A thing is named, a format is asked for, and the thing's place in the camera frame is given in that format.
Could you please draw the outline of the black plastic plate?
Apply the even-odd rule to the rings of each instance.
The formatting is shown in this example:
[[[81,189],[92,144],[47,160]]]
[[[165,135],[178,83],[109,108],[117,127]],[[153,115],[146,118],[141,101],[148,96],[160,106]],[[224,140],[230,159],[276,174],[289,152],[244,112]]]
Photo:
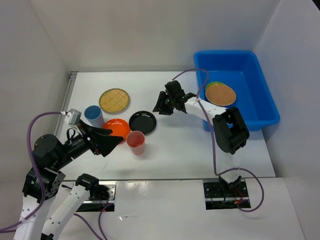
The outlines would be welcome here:
[[[157,120],[151,112],[142,110],[135,112],[130,117],[128,124],[131,131],[139,131],[144,135],[149,135],[156,129]]]

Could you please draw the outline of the pink plastic cup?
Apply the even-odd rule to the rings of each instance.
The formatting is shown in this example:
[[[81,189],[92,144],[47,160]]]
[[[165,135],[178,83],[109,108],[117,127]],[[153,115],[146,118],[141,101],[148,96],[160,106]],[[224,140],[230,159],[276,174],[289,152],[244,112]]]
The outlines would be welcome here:
[[[145,135],[141,131],[132,131],[127,135],[126,143],[132,153],[140,156],[145,151]]]

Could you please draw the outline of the green-rimmed bamboo tray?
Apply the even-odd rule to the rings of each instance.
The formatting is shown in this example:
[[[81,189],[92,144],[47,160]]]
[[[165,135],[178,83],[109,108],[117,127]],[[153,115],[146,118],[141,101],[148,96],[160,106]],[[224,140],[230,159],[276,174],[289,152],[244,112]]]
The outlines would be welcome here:
[[[130,103],[129,94],[121,88],[111,88],[101,94],[99,107],[108,114],[117,114],[125,110]]]

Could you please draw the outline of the green plastic plate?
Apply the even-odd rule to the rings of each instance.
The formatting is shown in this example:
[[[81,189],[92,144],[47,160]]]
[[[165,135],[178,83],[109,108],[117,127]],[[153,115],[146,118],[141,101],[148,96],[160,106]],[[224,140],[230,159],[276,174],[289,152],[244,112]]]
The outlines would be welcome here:
[[[205,91],[209,88],[209,87],[211,87],[211,86],[213,86],[213,85],[226,85],[225,83],[223,83],[223,82],[220,82],[220,81],[213,81],[213,82],[210,82],[210,83],[208,83],[207,85],[206,85],[206,87],[205,87]]]

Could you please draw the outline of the brown woven bamboo tray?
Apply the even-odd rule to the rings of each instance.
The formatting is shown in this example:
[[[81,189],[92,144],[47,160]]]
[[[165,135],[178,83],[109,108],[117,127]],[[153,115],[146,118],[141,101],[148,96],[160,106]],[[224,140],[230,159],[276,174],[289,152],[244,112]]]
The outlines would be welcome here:
[[[230,106],[237,99],[235,91],[231,87],[223,84],[209,86],[205,90],[205,96],[210,103],[221,107]]]

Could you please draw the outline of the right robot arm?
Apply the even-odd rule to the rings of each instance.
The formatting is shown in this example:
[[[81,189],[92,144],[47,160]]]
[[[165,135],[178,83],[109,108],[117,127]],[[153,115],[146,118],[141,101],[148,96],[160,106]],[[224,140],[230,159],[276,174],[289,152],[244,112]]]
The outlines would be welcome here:
[[[235,167],[217,172],[216,147],[226,154],[234,155],[246,145],[250,134],[239,109],[217,106],[194,93],[185,93],[177,80],[168,82],[164,87],[152,111],[169,116],[177,110],[207,121],[212,140],[213,171],[218,177],[219,191],[225,197],[231,196],[236,192],[242,177],[224,179],[224,174],[237,170]]]

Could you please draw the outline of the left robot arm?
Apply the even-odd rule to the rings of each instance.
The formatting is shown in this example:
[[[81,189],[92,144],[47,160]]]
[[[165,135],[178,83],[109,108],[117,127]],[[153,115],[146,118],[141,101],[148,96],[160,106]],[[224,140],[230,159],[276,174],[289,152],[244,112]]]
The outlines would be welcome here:
[[[99,197],[109,199],[109,189],[100,185],[98,178],[83,173],[76,179],[64,202],[48,216],[66,177],[61,169],[88,151],[106,157],[124,140],[112,133],[110,129],[93,127],[81,120],[75,129],[67,130],[65,143],[53,134],[45,134],[36,140],[31,152],[35,166],[25,178],[21,223],[14,239],[56,240],[84,201]]]

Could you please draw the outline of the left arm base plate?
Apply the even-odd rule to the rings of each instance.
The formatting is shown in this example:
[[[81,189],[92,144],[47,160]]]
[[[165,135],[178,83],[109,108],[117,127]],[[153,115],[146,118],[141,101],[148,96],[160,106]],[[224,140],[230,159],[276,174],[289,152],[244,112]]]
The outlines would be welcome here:
[[[117,182],[100,181],[99,185],[99,190],[82,203],[77,213],[115,211]]]

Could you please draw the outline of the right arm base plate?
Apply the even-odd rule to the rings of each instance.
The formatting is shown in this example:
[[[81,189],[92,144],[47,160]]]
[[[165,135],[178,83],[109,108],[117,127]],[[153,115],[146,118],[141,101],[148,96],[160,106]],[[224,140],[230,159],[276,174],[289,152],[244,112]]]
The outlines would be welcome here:
[[[244,180],[233,190],[224,193],[217,179],[203,181],[204,201],[206,210],[250,209],[251,203],[247,184]]]

